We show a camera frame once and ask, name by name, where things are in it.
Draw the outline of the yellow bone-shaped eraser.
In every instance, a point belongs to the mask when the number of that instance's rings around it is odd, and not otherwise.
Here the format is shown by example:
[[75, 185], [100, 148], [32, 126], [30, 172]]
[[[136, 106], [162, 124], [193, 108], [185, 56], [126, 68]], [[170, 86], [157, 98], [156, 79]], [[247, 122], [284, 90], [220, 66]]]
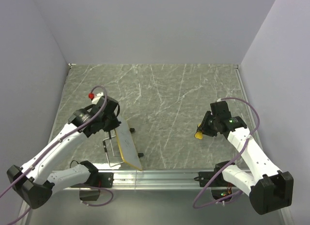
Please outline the yellow bone-shaped eraser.
[[198, 124], [197, 125], [197, 129], [196, 129], [196, 132], [194, 134], [194, 137], [196, 139], [199, 139], [199, 140], [202, 140], [203, 139], [203, 132], [201, 130], [201, 124]]

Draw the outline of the yellow framed whiteboard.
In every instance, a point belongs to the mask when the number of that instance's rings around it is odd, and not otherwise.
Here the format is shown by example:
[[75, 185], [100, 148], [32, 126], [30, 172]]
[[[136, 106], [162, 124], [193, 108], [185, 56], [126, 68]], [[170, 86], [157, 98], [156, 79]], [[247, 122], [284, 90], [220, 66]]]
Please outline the yellow framed whiteboard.
[[130, 132], [130, 127], [127, 121], [120, 115], [118, 116], [118, 120], [121, 123], [115, 129], [115, 134], [121, 158], [127, 165], [142, 171], [142, 165]]

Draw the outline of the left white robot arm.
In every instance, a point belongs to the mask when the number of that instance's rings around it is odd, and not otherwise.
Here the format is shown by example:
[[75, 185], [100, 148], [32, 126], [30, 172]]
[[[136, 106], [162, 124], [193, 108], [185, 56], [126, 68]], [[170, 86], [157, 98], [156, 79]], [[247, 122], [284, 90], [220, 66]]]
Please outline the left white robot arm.
[[113, 176], [103, 177], [89, 161], [81, 161], [77, 166], [59, 172], [53, 169], [91, 135], [117, 128], [121, 123], [117, 118], [119, 112], [118, 101], [109, 96], [97, 96], [91, 105], [75, 111], [39, 154], [21, 167], [12, 165], [7, 170], [13, 190], [31, 209], [37, 209], [53, 194], [71, 186], [110, 188]]

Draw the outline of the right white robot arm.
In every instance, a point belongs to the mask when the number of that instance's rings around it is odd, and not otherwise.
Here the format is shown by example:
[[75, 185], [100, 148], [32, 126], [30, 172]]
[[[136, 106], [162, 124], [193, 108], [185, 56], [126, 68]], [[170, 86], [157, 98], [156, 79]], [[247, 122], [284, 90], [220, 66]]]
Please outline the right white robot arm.
[[294, 187], [290, 172], [281, 171], [269, 159], [244, 120], [231, 115], [226, 98], [211, 103], [210, 108], [198, 125], [195, 138], [221, 134], [238, 153], [232, 160], [218, 163], [210, 179], [205, 172], [199, 173], [197, 180], [202, 190], [194, 199], [193, 208], [199, 208], [197, 201], [208, 187], [217, 186], [226, 187], [227, 191], [216, 196], [215, 203], [229, 203], [230, 198], [244, 193], [259, 215], [289, 207]]

